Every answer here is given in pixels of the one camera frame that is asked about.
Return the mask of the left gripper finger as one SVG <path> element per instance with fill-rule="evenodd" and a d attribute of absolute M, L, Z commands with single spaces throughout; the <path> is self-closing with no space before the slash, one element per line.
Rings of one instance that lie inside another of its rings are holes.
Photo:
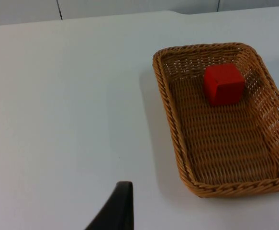
<path fill-rule="evenodd" d="M 107 202 L 86 229 L 132 230 L 133 183 L 118 182 Z"/>

